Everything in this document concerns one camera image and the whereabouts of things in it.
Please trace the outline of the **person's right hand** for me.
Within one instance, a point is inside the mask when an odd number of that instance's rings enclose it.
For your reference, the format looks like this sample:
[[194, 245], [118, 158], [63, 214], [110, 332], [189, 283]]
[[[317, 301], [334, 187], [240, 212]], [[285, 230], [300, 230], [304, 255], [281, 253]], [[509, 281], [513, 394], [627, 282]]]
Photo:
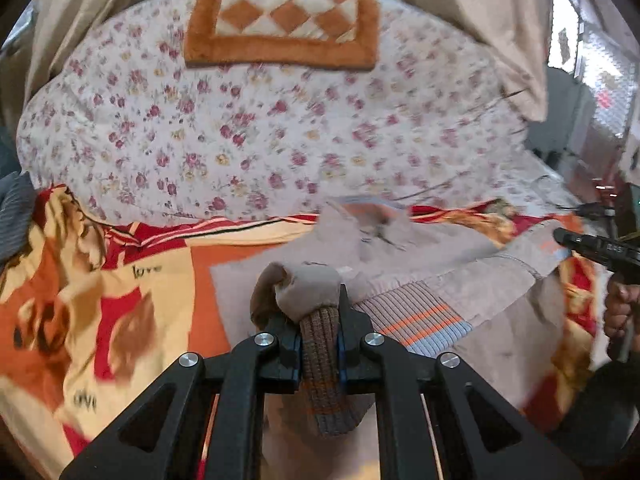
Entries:
[[634, 339], [631, 352], [639, 351], [639, 317], [634, 314], [634, 307], [639, 305], [639, 286], [627, 282], [620, 273], [613, 274], [608, 280], [604, 300], [603, 330], [608, 337], [608, 356], [615, 360], [618, 346], [624, 339], [626, 325], [631, 318], [634, 321]]

